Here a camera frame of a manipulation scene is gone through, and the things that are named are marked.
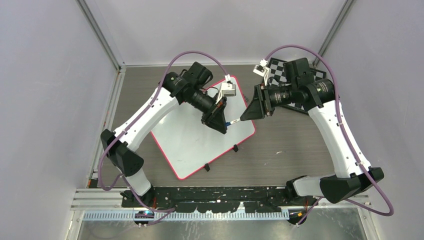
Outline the white marker pen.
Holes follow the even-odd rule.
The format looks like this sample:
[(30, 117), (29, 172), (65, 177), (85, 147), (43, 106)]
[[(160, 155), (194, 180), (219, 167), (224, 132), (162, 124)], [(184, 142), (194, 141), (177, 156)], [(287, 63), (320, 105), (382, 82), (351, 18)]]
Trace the white marker pen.
[(233, 124), (238, 123), (240, 121), (241, 121), (240, 118), (238, 118), (238, 119), (232, 120), (231, 122), (229, 122), (229, 124), (233, 125)]

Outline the pink-framed whiteboard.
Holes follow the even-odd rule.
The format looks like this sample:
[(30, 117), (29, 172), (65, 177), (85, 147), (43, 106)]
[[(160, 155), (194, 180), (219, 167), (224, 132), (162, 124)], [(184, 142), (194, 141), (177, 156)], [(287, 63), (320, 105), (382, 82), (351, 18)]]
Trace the pink-framed whiteboard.
[[(247, 108), (241, 91), (228, 97), (224, 115), (226, 122), (239, 119)], [(239, 145), (256, 132), (253, 121), (239, 121), (222, 134), (201, 123), (202, 113), (188, 103), (163, 117), (151, 131), (151, 135), (167, 160), (174, 175), (185, 180), (225, 153)]]

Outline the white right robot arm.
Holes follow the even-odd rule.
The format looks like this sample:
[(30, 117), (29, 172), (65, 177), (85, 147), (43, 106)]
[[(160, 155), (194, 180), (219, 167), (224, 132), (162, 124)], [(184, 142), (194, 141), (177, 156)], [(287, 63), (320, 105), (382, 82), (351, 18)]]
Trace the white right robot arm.
[(321, 133), (334, 166), (334, 173), (328, 176), (305, 175), (287, 181), (287, 202), (299, 205), (306, 196), (316, 196), (335, 204), (365, 192), (372, 181), (381, 181), (383, 170), (371, 166), (343, 122), (334, 84), (325, 78), (316, 80), (306, 58), (285, 62), (282, 67), (286, 83), (273, 85), (268, 62), (263, 59), (255, 66), (253, 71), (263, 82), (254, 86), (252, 100), (240, 120), (263, 119), (272, 116), (277, 107), (300, 104)]

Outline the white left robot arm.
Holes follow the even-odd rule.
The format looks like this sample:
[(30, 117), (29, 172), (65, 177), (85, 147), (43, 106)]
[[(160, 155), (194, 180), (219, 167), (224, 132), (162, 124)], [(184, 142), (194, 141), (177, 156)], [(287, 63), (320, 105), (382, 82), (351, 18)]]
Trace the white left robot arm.
[(181, 73), (166, 73), (149, 100), (127, 122), (100, 134), (103, 153), (99, 166), (108, 158), (129, 185), (131, 198), (141, 207), (148, 207), (153, 202), (154, 193), (143, 171), (144, 159), (136, 149), (163, 117), (187, 103), (202, 113), (200, 122), (203, 125), (226, 134), (224, 109), (227, 99), (219, 94), (211, 97), (203, 89), (212, 79), (212, 72), (199, 62)]

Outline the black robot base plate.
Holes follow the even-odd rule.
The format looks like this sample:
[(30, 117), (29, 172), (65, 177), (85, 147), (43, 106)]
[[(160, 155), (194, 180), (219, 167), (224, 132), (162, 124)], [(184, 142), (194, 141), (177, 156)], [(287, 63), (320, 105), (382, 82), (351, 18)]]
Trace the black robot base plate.
[(240, 206), (249, 214), (276, 213), (281, 207), (306, 210), (316, 202), (312, 196), (291, 198), (283, 186), (153, 187), (139, 198), (130, 190), (120, 195), (123, 208), (147, 205), (165, 212), (202, 214), (234, 213)]

